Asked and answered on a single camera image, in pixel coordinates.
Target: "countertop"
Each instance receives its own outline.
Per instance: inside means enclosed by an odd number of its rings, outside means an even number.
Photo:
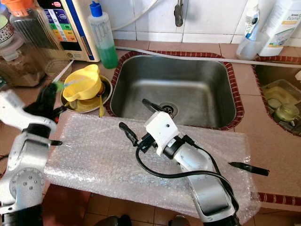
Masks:
[[[149,42],[149,41],[129,41],[116,40],[116,46],[127,46],[149,50],[165,51],[192,51],[192,52],[212,52],[222,55],[224,58],[234,58],[237,45],[235,44],[202,44],[202,43],[172,43],[172,42]],[[121,57],[127,51],[118,50]],[[281,52],[283,56],[301,57],[301,48],[285,47]],[[89,62],[75,62],[73,70],[82,68]],[[105,69],[101,63],[101,74],[111,79],[114,69]],[[301,197],[301,137],[292,135],[278,126],[267,114],[261,98],[259,87],[257,86],[255,75],[251,65],[232,64],[238,90],[240,92],[242,104],[245,110],[242,121],[230,131],[247,134],[251,147],[252,165],[270,170],[268,177],[253,175],[255,184],[259,192],[269,194],[280,194]],[[26,103],[32,103],[39,92],[40,87],[51,82],[51,78],[46,78],[39,86],[34,88],[14,88],[19,97]],[[64,113],[58,124],[57,132],[51,139],[58,139],[63,126],[72,112]],[[9,153],[15,136],[20,131],[0,123],[0,156]],[[0,173],[6,168],[6,161],[0,161]]]

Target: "plate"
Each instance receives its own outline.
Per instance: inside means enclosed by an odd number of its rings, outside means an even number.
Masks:
[[[103,104],[105,104],[111,97],[113,86],[110,80],[108,80],[106,77],[101,77],[101,81],[103,82],[105,86],[104,93],[102,94],[102,100]],[[63,92],[61,93],[61,102],[63,105],[65,105],[68,101],[63,97]],[[67,110],[71,112],[76,113],[87,113],[94,111],[99,108],[99,97],[95,96],[92,99],[88,100],[75,100],[70,102],[67,105]]]

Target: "second sink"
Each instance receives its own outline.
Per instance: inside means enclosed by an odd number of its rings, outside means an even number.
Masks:
[[[236,108],[226,67],[215,61],[135,56],[122,65],[111,110],[124,118],[147,120],[148,99],[168,110],[177,124],[223,127]]]

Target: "yellow bowl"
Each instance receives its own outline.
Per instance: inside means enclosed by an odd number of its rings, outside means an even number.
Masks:
[[[89,65],[71,73],[64,82],[63,97],[71,102],[95,97],[102,87],[97,65]]]

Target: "black cable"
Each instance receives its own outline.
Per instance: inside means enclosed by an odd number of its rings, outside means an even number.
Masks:
[[[183,172],[183,173],[176,173],[176,174],[163,174],[163,173],[158,173],[156,171],[153,171],[151,170],[150,168],[148,168],[143,162],[142,160],[140,159],[140,156],[139,156],[139,152],[140,152],[140,148],[138,147],[136,149],[136,153],[135,153],[135,156],[136,156],[136,159],[139,163],[139,165],[144,169],[146,170],[148,173],[154,175],[154,176],[157,176],[159,178],[168,178],[168,179],[173,179],[173,178],[183,178],[183,177],[188,177],[188,176],[193,176],[193,175],[210,175],[210,176],[213,176],[213,177],[216,177],[216,178],[219,178],[222,182],[224,182],[226,184],[225,186],[225,189],[227,190],[227,192],[229,193],[230,197],[231,197],[231,201],[232,201],[232,204],[234,206],[234,209],[236,211],[238,211],[238,208],[239,208],[239,205],[238,205],[238,202],[234,196],[234,193],[233,193],[233,190],[231,188],[231,185],[229,183],[229,181],[224,178],[222,175],[220,174],[217,174],[217,173],[214,173],[214,172],[211,172],[211,171],[206,171],[206,170],[195,170],[195,171],[189,171],[189,172]]]
[[[219,174],[219,175],[221,175],[221,172],[218,169],[216,161],[214,160],[214,158],[212,157],[212,155],[208,151],[206,151],[204,148],[201,148],[200,146],[196,145],[195,142],[194,142],[194,140],[191,139],[188,135],[184,135],[183,140],[185,142],[187,142],[189,145],[194,146],[195,148],[200,149],[200,150],[204,151],[206,154],[208,154],[209,157],[210,157],[210,159],[211,159],[211,161],[212,161],[212,164],[214,166],[214,169],[215,169],[216,173]]]

